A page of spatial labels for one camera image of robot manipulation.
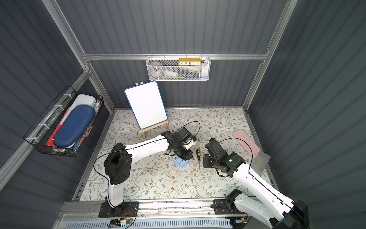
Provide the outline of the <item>black yellow screwdriver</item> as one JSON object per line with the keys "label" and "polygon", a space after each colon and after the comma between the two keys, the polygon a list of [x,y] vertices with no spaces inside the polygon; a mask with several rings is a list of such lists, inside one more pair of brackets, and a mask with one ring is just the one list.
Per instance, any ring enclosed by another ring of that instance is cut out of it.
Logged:
{"label": "black yellow screwdriver", "polygon": [[200,149],[196,150],[197,162],[198,162],[198,169],[201,172],[201,151]]}

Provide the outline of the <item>light blue alarm clock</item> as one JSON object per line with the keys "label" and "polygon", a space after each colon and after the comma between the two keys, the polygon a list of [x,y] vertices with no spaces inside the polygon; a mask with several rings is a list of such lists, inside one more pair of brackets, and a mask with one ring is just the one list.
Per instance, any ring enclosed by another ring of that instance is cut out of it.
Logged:
{"label": "light blue alarm clock", "polygon": [[184,168],[185,166],[188,165],[190,160],[183,160],[181,158],[179,158],[177,155],[174,155],[173,156],[173,163],[179,168],[179,169],[182,169]]}

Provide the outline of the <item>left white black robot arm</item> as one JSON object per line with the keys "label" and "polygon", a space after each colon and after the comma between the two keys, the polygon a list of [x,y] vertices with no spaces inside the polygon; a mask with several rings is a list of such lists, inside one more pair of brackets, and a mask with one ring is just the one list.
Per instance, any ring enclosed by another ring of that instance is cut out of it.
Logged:
{"label": "left white black robot arm", "polygon": [[116,144],[104,161],[104,172],[108,180],[106,201],[116,208],[124,203],[124,182],[129,178],[131,167],[136,162],[153,154],[173,152],[183,161],[192,158],[192,150],[197,137],[185,127],[175,132],[165,131],[159,136],[134,145]]}

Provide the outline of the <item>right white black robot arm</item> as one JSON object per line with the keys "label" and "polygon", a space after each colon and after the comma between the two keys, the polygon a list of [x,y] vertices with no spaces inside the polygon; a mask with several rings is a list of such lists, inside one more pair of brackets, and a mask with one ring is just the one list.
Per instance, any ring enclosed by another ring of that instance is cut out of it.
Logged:
{"label": "right white black robot arm", "polygon": [[258,200],[234,190],[226,197],[231,211],[245,212],[270,229],[308,229],[308,206],[291,198],[268,184],[237,153],[228,154],[219,141],[211,138],[205,146],[204,167],[215,169],[221,177],[231,177],[246,186]]}

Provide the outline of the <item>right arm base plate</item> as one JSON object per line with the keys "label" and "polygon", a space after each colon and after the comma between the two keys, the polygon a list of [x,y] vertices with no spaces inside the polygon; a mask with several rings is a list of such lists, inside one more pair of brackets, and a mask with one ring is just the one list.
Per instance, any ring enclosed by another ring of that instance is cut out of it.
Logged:
{"label": "right arm base plate", "polygon": [[214,199],[211,208],[214,210],[215,215],[248,216],[246,212],[238,210],[232,201],[226,199]]}

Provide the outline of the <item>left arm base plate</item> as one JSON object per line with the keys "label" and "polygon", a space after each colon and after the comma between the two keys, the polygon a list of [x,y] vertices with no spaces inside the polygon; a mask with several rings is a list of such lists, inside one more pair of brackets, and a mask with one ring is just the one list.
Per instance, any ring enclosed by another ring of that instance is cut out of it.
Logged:
{"label": "left arm base plate", "polygon": [[139,210],[138,201],[124,201],[117,207],[111,207],[108,202],[104,202],[98,214],[99,218],[134,218]]}

